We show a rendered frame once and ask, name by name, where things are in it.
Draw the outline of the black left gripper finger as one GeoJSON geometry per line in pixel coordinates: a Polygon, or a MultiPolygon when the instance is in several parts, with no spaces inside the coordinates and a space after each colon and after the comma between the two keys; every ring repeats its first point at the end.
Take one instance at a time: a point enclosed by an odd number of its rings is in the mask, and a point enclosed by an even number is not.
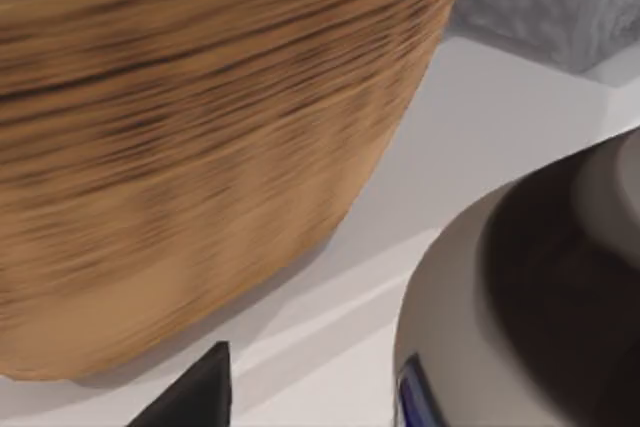
{"type": "Polygon", "coordinates": [[[230,427],[231,410],[230,348],[220,341],[126,427],[230,427]]]}

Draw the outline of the grey marbled block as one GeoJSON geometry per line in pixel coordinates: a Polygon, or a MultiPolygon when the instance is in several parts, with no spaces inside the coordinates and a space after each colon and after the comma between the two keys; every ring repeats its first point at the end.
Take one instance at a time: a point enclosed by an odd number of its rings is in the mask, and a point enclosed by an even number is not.
{"type": "Polygon", "coordinates": [[[640,0],[455,0],[451,23],[583,73],[640,41],[640,0]]]}

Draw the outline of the grey cup with blue print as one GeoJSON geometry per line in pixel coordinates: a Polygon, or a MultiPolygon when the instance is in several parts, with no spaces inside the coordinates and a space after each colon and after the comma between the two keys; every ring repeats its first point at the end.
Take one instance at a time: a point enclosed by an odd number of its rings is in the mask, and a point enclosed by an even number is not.
{"type": "Polygon", "coordinates": [[[425,252],[393,427],[640,427],[640,128],[507,182],[425,252]]]}

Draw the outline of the brown wicker basket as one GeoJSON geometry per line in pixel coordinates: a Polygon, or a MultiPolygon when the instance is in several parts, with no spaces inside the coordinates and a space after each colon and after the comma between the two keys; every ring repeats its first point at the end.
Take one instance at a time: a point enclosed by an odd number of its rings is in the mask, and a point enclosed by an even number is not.
{"type": "Polygon", "coordinates": [[[341,222],[454,0],[0,0],[0,376],[126,362],[341,222]]]}

